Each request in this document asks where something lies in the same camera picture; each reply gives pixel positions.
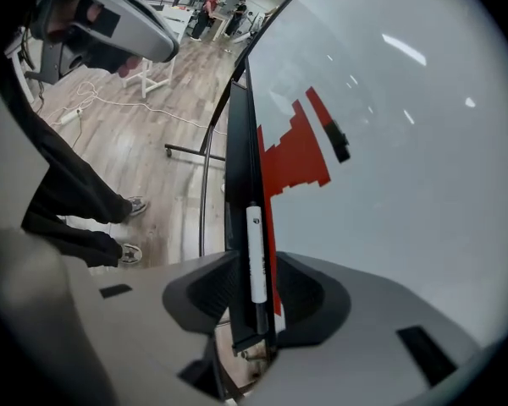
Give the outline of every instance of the sneaker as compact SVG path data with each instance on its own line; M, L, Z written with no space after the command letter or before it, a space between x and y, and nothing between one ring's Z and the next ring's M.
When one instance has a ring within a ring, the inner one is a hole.
M121 244L120 246L122 248L122 256L119 259L119 263L132 266L139 263L143 258L141 248L132 244Z
M149 202L140 196L129 197L126 200L132 204L132 212L130 212L130 217L135 217L136 215L143 213L149 206Z

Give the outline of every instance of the black pants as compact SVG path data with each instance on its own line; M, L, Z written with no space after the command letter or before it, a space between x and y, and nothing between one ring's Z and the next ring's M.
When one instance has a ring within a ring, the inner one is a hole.
M67 226L57 215L92 218L101 223L122 222L132 205L115 194L96 172L35 113L38 151L49 163L23 221L26 232L39 235L64 255L81 258L91 266L116 266L120 245L104 232Z
M232 36L235 31L237 30L237 27L239 27L240 18L239 19L232 19L229 24L228 28L226 29L226 35Z
M194 39L199 39L202 35L203 31L209 24L209 14L202 10L199 15L197 15L197 23L194 26L194 30L192 31L192 37Z

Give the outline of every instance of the gray panel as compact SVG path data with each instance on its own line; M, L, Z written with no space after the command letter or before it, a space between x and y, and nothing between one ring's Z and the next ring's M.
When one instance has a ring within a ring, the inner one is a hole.
M218 261L221 255L94 277L82 261L66 258L86 334L121 404L217 404L176 376L202 359L207 337L183 331L163 307L162 295L172 280ZM99 289L117 284L132 290L103 299Z
M111 382L80 323L61 256L43 240L0 231L0 318L72 403L115 403Z
M409 326L422 326L457 365L479 351L453 321L400 284L327 261L288 255L339 281L350 294L351 312L320 346L279 351L248 402L312 405L323 393L342 403L387 406L414 398L426 392L428 384L395 333Z

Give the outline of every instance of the white cable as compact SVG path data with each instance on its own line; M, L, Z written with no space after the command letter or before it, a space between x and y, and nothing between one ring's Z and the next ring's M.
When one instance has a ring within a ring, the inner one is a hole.
M81 90L81 86L85 85L85 84L90 85L92 90L91 91L80 91ZM86 97L83 101L81 101L75 107L62 107L62 108L59 108L58 110L53 111L51 114L49 114L47 116L46 120L48 120L56 112L62 112L62 111L70 112L72 110L76 110L77 108L80 108L81 110L85 110L90 105L92 105L92 103L95 100L98 100L98 101L101 101L101 102L105 102L106 104L118 105L118 106L122 106L122 107L138 107L138 106L143 106L143 107L145 107L147 110L149 110L151 112L163 112L164 114L168 114L172 118L176 118L176 119L181 120L183 122L189 123L190 125L194 125L197 128L207 129L207 126L200 125L200 124L198 124L196 122L191 122L190 120L186 120L185 118L180 118L179 116L175 116L174 114L172 114L170 112L166 112L164 110L158 110L158 109L150 108L147 104L142 104L140 102L133 102L133 103L128 103L128 102L124 102L124 103L123 102L113 102L113 101L107 101L105 99L102 99L100 96L98 96L98 91L96 90L96 87L90 81L83 81L81 84L79 84L77 86L77 92L76 93L77 93L77 96L88 95L88 97ZM51 123L51 125L60 125L60 124L61 124L60 122ZM216 132L217 134L221 134L221 135L227 135L225 132L220 132L220 131L217 131L216 129L214 130L214 132Z

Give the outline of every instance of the red graphic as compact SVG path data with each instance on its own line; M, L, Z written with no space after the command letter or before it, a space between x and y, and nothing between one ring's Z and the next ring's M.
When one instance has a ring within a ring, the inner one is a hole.
M299 101L295 101L292 107L295 116L290 120L291 129L280 138L279 145L272 145L265 150L262 127L257 128L263 176L263 198L265 200L268 228L269 264L273 281L273 307L277 315L281 315L281 311L276 283L277 256L271 197L282 193L286 187L312 184L313 182L318 182L320 186L323 186L330 180L328 168L325 165L322 152L303 107Z

